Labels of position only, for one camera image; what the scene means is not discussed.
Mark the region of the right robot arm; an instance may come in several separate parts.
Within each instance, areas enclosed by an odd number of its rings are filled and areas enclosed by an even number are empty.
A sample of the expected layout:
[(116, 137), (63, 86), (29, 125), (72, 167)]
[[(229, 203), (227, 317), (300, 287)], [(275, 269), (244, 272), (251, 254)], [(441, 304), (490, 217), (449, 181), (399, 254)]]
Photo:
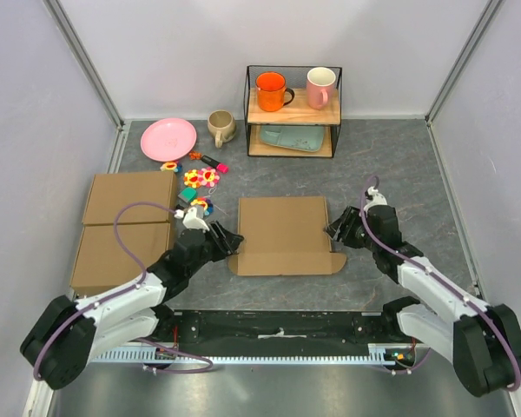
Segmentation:
[(399, 230), (395, 208), (347, 207), (326, 233), (372, 253), (380, 272), (412, 292), (383, 308), (380, 331), (389, 341), (411, 336), (447, 359), (472, 395), (521, 383), (521, 328), (512, 309), (492, 306), (442, 275)]

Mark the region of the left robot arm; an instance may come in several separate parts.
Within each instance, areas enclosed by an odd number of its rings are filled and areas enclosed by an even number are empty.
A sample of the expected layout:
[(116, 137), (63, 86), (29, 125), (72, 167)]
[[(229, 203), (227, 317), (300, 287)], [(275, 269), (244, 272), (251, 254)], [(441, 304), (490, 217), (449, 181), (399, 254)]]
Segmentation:
[(174, 246), (134, 280), (99, 295), (72, 301), (57, 296), (23, 340), (20, 352), (33, 377), (54, 390), (69, 385), (98, 355), (128, 341), (165, 341), (172, 319), (160, 313), (209, 262), (235, 255), (243, 242), (218, 222), (186, 228)]

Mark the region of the brown cardboard box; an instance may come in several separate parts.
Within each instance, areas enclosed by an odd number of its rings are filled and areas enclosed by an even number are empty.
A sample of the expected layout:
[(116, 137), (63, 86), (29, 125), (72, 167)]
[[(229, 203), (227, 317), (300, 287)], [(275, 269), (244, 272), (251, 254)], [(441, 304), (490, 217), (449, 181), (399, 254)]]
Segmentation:
[(326, 234), (323, 196), (242, 197), (238, 234), (244, 237), (228, 267), (239, 276), (333, 275), (346, 255)]

